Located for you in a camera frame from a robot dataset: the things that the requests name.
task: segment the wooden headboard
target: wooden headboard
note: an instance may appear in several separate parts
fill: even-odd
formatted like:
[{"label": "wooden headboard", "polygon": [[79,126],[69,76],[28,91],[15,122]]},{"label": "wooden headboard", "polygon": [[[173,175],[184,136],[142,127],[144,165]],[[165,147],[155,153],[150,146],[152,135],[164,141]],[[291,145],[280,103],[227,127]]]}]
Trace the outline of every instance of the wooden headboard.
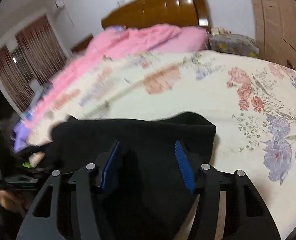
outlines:
[{"label": "wooden headboard", "polygon": [[92,34],[89,34],[87,37],[83,38],[81,41],[79,41],[77,44],[75,44],[70,50],[72,53],[80,53],[87,49],[88,44],[91,42],[91,40],[94,38]]},{"label": "wooden headboard", "polygon": [[134,0],[101,20],[104,29],[112,25],[141,29],[158,23],[210,29],[204,0]]}]

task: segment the pink blanket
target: pink blanket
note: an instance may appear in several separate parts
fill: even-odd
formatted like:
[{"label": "pink blanket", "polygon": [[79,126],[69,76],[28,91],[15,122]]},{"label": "pink blanket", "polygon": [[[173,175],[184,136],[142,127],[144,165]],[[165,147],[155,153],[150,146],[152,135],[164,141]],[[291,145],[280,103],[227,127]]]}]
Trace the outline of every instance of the pink blanket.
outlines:
[{"label": "pink blanket", "polygon": [[96,67],[104,55],[118,59],[138,51],[149,50],[180,33],[179,27],[168,24],[155,25],[141,30],[129,28],[122,32],[108,28],[99,33],[90,42],[85,55],[70,63],[53,80],[54,88],[43,101],[36,105],[32,121],[25,120],[25,126],[34,127],[56,97],[85,72]]},{"label": "pink blanket", "polygon": [[188,53],[208,48],[209,34],[199,27],[182,27],[181,33],[150,51],[162,53]]}]

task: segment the patterned pillow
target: patterned pillow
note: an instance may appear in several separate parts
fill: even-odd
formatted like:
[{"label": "patterned pillow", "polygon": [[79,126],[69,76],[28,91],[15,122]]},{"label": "patterned pillow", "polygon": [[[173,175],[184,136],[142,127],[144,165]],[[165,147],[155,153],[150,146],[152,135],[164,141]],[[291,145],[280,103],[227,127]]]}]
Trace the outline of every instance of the patterned pillow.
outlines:
[{"label": "patterned pillow", "polygon": [[211,50],[217,52],[235,54],[246,57],[258,58],[259,49],[255,41],[247,36],[238,34],[222,34],[209,38]]}]

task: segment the purple cloth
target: purple cloth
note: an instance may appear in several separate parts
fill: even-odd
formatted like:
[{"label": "purple cloth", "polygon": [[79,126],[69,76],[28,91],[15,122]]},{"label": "purple cloth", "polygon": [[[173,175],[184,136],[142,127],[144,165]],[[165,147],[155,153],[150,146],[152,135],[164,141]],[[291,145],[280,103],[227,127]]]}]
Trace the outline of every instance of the purple cloth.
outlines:
[{"label": "purple cloth", "polygon": [[25,127],[23,122],[19,122],[17,125],[15,125],[14,132],[16,134],[14,152],[17,153],[22,149],[26,148],[26,140],[29,135],[30,129]]}]

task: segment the pink flower pattern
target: pink flower pattern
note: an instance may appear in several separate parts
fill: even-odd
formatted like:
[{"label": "pink flower pattern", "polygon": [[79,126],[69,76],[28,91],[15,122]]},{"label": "pink flower pattern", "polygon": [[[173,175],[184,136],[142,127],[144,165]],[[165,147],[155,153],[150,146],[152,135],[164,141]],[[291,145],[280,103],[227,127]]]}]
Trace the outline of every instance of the pink flower pattern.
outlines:
[{"label": "pink flower pattern", "polygon": [[180,72],[177,65],[170,65],[164,69],[147,76],[143,85],[148,94],[157,94],[173,88],[176,81],[180,79]]},{"label": "pink flower pattern", "polygon": [[280,65],[276,63],[269,63],[268,64],[271,74],[273,74],[276,78],[283,79],[284,75],[280,71]]},{"label": "pink flower pattern", "polygon": [[239,107],[240,111],[248,111],[249,103],[248,98],[251,96],[251,79],[248,74],[238,67],[232,68],[228,71],[229,76],[231,77],[228,80],[227,87],[236,87],[235,83],[241,83],[241,87],[238,88],[237,94],[239,96]]},{"label": "pink flower pattern", "polygon": [[54,109],[61,110],[65,104],[69,101],[73,100],[80,94],[80,89],[74,89],[71,93],[63,93],[59,97],[56,98],[54,102]]},{"label": "pink flower pattern", "polygon": [[264,102],[261,100],[261,98],[257,97],[257,96],[254,96],[252,99],[251,99],[251,103],[254,107],[254,111],[255,112],[259,112],[261,113],[261,111],[264,109],[265,107],[265,104]]},{"label": "pink flower pattern", "polygon": [[282,65],[279,65],[279,67],[288,75],[288,76],[291,76],[292,74],[295,73],[295,71],[291,68],[288,68],[288,67],[285,67],[285,66],[282,66]]},{"label": "pink flower pattern", "polygon": [[240,98],[239,106],[241,111],[248,111],[249,103],[248,98],[251,96],[251,85],[249,83],[243,83],[237,90],[237,94]]},{"label": "pink flower pattern", "polygon": [[229,76],[231,76],[231,82],[236,83],[251,83],[251,79],[248,74],[238,67],[232,68],[228,71]]}]

